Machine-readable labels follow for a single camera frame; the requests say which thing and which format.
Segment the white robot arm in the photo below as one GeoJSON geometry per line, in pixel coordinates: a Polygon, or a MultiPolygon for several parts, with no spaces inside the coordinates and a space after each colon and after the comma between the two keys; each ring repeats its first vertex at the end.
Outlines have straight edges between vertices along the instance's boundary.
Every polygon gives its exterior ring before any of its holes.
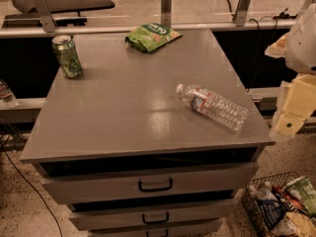
{"type": "Polygon", "coordinates": [[[290,31],[268,46],[265,55],[283,57],[287,68],[297,73],[282,81],[276,99],[270,138],[284,142],[293,138],[316,111],[316,4],[311,4],[290,31]]]}

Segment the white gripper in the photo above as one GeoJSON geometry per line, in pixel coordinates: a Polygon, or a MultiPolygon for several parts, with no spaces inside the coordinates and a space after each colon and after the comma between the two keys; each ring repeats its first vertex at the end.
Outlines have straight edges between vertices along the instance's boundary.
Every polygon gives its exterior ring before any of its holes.
{"type": "MultiPolygon", "coordinates": [[[[269,45],[265,55],[285,58],[289,33],[282,35],[269,45]]],[[[316,111],[316,76],[298,74],[290,83],[282,81],[276,99],[276,111],[272,119],[270,138],[275,142],[285,142],[304,126],[316,111]]]]}

